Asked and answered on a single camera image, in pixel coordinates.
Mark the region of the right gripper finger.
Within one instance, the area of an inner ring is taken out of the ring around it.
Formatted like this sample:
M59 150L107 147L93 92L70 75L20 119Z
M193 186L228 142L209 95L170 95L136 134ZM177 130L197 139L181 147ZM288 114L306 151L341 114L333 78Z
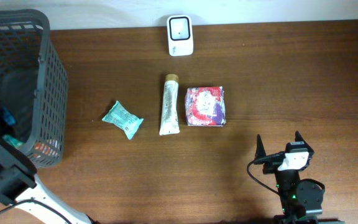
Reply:
M258 160L258 159L262 159L266 156L266 152L265 152L265 149L264 149L264 145L263 145L263 142L262 142L262 138L261 136L258 134L257 135L257 145L256 145L256 152L255 152L255 157L254 159L255 160Z
M308 145L308 143L303 139L299 131L295 132L295 143L296 145L305 145L305 146Z

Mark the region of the red purple white packet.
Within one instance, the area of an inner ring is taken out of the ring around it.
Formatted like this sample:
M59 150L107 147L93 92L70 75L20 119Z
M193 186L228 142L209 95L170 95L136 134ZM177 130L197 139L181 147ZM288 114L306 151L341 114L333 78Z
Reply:
M189 126L224 126L226 107L223 87L188 88L185 96L185 112Z

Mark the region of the white tube with brown cap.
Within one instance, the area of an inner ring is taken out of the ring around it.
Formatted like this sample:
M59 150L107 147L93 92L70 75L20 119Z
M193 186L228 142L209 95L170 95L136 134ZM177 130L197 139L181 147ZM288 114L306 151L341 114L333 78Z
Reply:
M177 98L178 98L178 75L168 74L165 77L163 87L162 117L159 135L178 134Z

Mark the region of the teal wet wipes pack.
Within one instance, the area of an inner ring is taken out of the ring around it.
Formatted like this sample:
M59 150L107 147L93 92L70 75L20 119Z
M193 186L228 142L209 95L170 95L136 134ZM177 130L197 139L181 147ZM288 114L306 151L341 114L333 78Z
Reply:
M102 121L111 123L123 130L128 140L131 140L143 122L143 118L128 112L119 101L102 118Z

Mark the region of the orange small tissue pack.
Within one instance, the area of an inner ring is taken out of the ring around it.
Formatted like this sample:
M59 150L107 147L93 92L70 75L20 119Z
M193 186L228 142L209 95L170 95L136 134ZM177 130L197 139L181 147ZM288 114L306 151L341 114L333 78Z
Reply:
M55 139L49 139L46 142L37 142L34 146L34 158L50 156L58 159L61 153L61 144Z

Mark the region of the teal small tissue pack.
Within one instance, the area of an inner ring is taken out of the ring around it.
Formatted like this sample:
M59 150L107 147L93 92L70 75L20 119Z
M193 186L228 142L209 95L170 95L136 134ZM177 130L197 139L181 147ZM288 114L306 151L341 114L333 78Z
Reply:
M3 140L5 140L9 145L11 145L12 147L16 148L16 149L20 149L24 143L8 134L5 134L3 137Z

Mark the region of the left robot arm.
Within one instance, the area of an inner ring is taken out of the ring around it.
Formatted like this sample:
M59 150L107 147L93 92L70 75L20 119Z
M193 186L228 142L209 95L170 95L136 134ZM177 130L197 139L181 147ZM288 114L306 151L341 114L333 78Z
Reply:
M11 146L2 135L9 129L0 114L0 215L18 208L43 223L96 223L85 213L70 207L40 180L33 163Z

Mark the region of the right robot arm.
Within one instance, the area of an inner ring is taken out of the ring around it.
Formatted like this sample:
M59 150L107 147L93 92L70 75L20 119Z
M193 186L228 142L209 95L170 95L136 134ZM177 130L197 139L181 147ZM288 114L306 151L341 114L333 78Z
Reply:
M295 133L295 140L287 143L284 151L270 155L266 154L262 138L257 135L255 157L246 170L256 183L279 196L283 213L274 216L274 223L342 223L335 218L318 218L323 213L322 203L326 187L317 180L300 178L299 172L309 166L313 155L313 148L298 131ZM262 165L265 175L273 174L276 189L254 177L250 172L252 165Z

